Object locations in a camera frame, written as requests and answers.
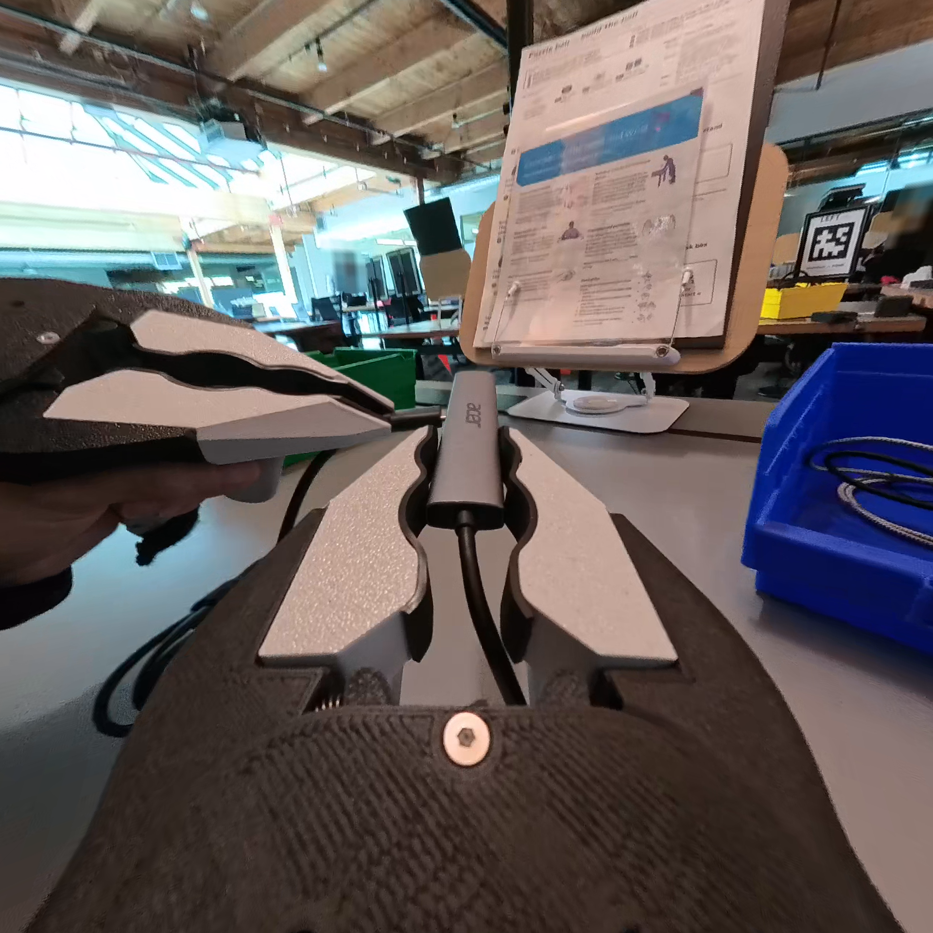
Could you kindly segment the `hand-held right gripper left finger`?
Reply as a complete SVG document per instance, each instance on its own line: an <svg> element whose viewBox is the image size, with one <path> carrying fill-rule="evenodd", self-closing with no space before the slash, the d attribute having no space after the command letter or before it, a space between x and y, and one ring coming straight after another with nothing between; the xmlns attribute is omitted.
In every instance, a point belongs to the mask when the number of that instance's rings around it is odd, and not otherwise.
<svg viewBox="0 0 933 933"><path fill-rule="evenodd" d="M344 684L373 672L400 700L433 636L419 535L436 460L437 428L418 428L330 501L259 646L264 666L324 668Z"/></svg>

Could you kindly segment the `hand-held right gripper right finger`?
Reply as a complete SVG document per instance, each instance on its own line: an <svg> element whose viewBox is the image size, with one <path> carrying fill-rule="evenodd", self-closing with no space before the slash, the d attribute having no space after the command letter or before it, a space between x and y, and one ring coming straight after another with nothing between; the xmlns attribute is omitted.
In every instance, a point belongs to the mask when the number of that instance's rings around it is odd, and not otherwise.
<svg viewBox="0 0 933 933"><path fill-rule="evenodd" d="M605 504L514 428L501 431L505 521L515 538L501 603L529 702L565 676L584 694L614 671L667 671L678 655Z"/></svg>

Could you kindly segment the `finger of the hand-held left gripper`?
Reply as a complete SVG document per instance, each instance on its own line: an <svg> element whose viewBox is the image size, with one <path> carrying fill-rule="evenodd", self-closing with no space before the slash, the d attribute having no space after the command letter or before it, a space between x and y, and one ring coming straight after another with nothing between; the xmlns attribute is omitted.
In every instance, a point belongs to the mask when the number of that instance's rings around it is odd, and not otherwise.
<svg viewBox="0 0 933 933"><path fill-rule="evenodd" d="M286 457L351 447L389 433L390 398L342 376L325 384L301 394L202 388L154 371L119 369L66 388L44 418L184 429L207 463L259 464L259 478L232 496L258 504L277 493Z"/></svg>
<svg viewBox="0 0 933 933"><path fill-rule="evenodd" d="M389 397L250 328L150 309L130 329L142 352L175 359L167 374L181 380L192 375L198 386L343 397L378 415L395 410Z"/></svg>

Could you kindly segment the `grey USB hub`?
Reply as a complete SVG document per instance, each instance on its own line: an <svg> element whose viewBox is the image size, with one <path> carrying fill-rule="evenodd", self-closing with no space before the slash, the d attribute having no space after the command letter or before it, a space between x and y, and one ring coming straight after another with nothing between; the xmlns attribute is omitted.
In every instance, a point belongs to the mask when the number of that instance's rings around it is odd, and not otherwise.
<svg viewBox="0 0 933 933"><path fill-rule="evenodd" d="M496 530L505 523L504 487L498 449L495 376L490 371L457 373L446 406L426 520L454 530L469 525Z"/></svg>

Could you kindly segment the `person's left hand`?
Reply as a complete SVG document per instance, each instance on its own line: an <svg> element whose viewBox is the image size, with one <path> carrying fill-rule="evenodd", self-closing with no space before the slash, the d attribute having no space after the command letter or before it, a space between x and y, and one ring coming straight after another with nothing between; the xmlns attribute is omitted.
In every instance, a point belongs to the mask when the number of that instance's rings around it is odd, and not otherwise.
<svg viewBox="0 0 933 933"><path fill-rule="evenodd" d="M256 462L158 464L33 485L2 483L2 588L58 576L120 525L187 514L260 475Z"/></svg>

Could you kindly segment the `green plastic bin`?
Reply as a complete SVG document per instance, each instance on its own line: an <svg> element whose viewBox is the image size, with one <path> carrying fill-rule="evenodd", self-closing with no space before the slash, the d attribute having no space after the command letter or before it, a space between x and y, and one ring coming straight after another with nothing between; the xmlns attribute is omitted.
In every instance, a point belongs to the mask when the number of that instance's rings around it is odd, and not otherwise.
<svg viewBox="0 0 933 933"><path fill-rule="evenodd" d="M398 411L416 406L418 354L414 348L337 347L331 354L310 351L305 356L387 397Z"/></svg>

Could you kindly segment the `ceiling projector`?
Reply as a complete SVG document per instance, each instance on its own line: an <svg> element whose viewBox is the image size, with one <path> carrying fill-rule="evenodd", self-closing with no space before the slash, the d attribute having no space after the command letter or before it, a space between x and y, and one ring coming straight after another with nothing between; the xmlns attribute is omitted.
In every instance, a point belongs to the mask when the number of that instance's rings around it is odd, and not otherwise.
<svg viewBox="0 0 933 933"><path fill-rule="evenodd" d="M200 124L198 146L205 157L220 157L241 163L258 157L265 146L239 121L204 121Z"/></svg>

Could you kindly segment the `small wooden document stand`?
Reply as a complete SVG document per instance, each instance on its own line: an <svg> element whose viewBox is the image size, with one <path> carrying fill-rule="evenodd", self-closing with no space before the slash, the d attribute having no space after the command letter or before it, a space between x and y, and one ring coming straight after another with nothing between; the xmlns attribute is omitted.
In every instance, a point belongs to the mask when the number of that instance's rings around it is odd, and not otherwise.
<svg viewBox="0 0 933 933"><path fill-rule="evenodd" d="M428 300L440 302L465 297L471 263L471 257L463 247L433 255L422 255L419 271Z"/></svg>

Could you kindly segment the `blue plastic bin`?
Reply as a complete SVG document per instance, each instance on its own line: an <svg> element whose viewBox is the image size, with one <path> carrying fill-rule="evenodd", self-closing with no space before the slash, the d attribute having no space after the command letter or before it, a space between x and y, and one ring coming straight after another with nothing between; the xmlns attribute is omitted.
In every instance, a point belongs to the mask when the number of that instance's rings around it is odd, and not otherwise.
<svg viewBox="0 0 933 933"><path fill-rule="evenodd" d="M758 591L932 652L932 348L834 344L765 425Z"/></svg>

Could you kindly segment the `black monitor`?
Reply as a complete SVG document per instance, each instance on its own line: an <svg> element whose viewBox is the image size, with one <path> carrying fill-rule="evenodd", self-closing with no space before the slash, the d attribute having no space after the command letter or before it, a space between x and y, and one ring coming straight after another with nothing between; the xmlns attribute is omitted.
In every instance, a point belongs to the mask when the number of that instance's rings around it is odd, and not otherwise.
<svg viewBox="0 0 933 933"><path fill-rule="evenodd" d="M450 198L415 205L403 214L422 259L463 248Z"/></svg>

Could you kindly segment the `yellow plastic bin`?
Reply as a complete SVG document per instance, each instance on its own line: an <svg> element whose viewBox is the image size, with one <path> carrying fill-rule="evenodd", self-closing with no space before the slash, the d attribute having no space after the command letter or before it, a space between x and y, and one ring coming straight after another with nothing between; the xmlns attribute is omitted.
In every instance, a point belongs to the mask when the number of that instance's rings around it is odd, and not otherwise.
<svg viewBox="0 0 933 933"><path fill-rule="evenodd" d="M760 320L787 321L810 319L815 313L834 312L846 295L847 284L797 283L768 287L764 293Z"/></svg>

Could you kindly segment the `blue header leaflet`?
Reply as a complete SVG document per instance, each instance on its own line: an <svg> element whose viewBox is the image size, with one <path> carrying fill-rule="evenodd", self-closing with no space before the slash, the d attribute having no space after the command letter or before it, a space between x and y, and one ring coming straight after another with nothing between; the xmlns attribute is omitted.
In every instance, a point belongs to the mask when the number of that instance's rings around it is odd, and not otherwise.
<svg viewBox="0 0 933 933"><path fill-rule="evenodd" d="M706 86L686 84L554 123L524 144L490 344L673 338L706 123Z"/></svg>

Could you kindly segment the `black pole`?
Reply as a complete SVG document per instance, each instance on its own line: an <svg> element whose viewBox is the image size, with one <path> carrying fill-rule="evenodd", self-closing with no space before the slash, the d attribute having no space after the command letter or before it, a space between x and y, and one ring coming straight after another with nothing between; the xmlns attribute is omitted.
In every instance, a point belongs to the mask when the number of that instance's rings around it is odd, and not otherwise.
<svg viewBox="0 0 933 933"><path fill-rule="evenodd" d="M506 1L509 88L518 87L521 53L534 42L534 1Z"/></svg>

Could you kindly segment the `black and white tag sign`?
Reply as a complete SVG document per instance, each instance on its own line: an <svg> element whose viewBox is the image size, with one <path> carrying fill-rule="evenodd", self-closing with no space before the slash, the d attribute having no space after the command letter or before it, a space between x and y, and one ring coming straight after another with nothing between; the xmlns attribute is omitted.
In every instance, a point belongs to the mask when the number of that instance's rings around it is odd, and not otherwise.
<svg viewBox="0 0 933 933"><path fill-rule="evenodd" d="M867 204L805 216L793 275L802 281L846 282L857 268L871 216Z"/></svg>

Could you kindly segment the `white instruction sheet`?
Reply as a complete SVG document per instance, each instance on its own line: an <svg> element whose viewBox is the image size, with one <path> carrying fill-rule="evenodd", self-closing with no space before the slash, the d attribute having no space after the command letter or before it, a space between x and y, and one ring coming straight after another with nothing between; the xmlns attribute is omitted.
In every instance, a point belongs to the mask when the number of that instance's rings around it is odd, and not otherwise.
<svg viewBox="0 0 933 933"><path fill-rule="evenodd" d="M764 2L641 2L525 49L499 176L477 347L506 354L485 331L494 309L507 195L518 156L554 123L706 86L706 127L673 339L712 341L726 327L736 226L760 61Z"/></svg>

